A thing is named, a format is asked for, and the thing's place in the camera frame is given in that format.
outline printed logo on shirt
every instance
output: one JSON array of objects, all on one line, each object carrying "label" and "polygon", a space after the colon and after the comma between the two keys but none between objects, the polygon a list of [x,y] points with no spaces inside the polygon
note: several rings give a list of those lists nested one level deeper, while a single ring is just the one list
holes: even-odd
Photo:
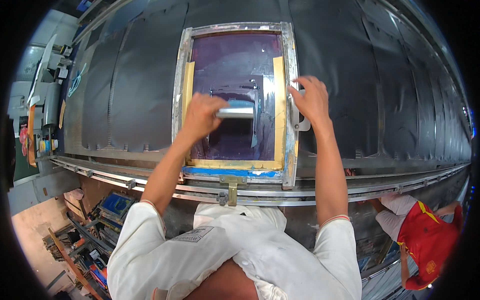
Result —
[{"label": "printed logo on shirt", "polygon": [[435,267],[436,267],[436,266],[437,266],[437,265],[435,264],[434,261],[429,261],[429,262],[427,263],[427,267],[426,267],[427,273],[428,273],[428,274],[433,273],[433,271],[435,271]]},{"label": "printed logo on shirt", "polygon": [[190,230],[189,232],[180,234],[179,236],[174,237],[171,240],[181,240],[196,243],[201,240],[205,236],[205,234],[209,233],[213,228],[213,226],[200,226],[198,228]]}]

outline person in red shirt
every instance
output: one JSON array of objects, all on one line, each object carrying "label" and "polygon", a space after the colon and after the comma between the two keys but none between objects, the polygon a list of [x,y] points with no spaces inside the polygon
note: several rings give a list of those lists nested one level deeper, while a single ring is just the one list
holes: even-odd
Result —
[{"label": "person in red shirt", "polygon": [[[406,194],[392,194],[370,200],[378,212],[375,219],[382,229],[400,245],[402,286],[424,289],[441,273],[455,247],[462,228],[462,207],[453,203],[433,212],[421,201]],[[440,216],[454,214],[447,223]],[[410,277],[407,257],[410,254],[419,274]]]}]

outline red shirt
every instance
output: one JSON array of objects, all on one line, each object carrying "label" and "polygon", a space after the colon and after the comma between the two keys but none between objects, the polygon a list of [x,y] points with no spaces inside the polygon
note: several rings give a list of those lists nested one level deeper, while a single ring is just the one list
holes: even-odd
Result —
[{"label": "red shirt", "polygon": [[419,267],[419,274],[407,280],[406,289],[423,289],[440,274],[445,259],[455,246],[462,227],[462,207],[455,208],[453,221],[447,223],[417,201],[403,221],[398,242],[404,242]]}]

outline screen printing frame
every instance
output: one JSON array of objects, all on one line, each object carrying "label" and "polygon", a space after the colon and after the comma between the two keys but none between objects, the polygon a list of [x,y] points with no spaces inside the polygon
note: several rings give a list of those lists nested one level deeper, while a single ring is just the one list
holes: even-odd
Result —
[{"label": "screen printing frame", "polygon": [[185,166],[180,176],[188,179],[218,181],[220,175],[242,176],[247,182],[257,183],[281,183],[283,189],[291,189],[295,185],[297,173],[297,159],[299,147],[299,131],[310,128],[308,123],[299,122],[299,112],[293,98],[287,95],[287,85],[299,88],[297,83],[292,82],[298,77],[297,53],[295,39],[291,23],[263,23],[263,22],[239,22],[214,24],[197,28],[185,28],[180,39],[175,70],[175,82],[172,99],[172,142],[181,129],[185,117],[185,110],[192,97],[192,82],[194,62],[191,62],[193,40],[195,38],[216,35],[238,33],[273,33],[281,36],[282,57],[274,59],[275,73],[275,102],[285,103],[285,111],[281,114],[278,123],[283,123],[284,130],[275,133],[275,158],[273,161],[250,161],[250,160],[208,160],[190,159],[186,157]]}]

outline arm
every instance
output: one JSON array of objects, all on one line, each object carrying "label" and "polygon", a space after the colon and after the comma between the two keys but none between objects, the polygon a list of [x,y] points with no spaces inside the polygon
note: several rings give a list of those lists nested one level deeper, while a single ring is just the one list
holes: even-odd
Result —
[{"label": "arm", "polygon": [[172,199],[181,167],[190,148],[220,125],[222,120],[215,114],[220,108],[227,106],[228,103],[220,97],[209,97],[200,93],[193,95],[182,129],[148,178],[142,194],[142,200],[149,200],[161,215]]},{"label": "arm", "polygon": [[299,77],[295,82],[303,85],[305,94],[302,96],[291,86],[288,91],[299,111],[312,124],[317,140],[315,200],[318,224],[322,225],[332,217],[348,214],[347,181],[332,120],[328,116],[328,93],[325,84],[312,76]]},{"label": "arm", "polygon": [[459,205],[460,205],[460,202],[453,201],[449,205],[437,209],[436,211],[433,212],[433,214],[437,216],[451,215],[455,212],[455,208]]},{"label": "arm", "polygon": [[405,288],[407,285],[407,280],[410,278],[410,271],[408,270],[407,258],[409,256],[408,250],[405,247],[405,243],[400,245],[400,266],[401,266],[401,277],[402,277],[402,286]]}]

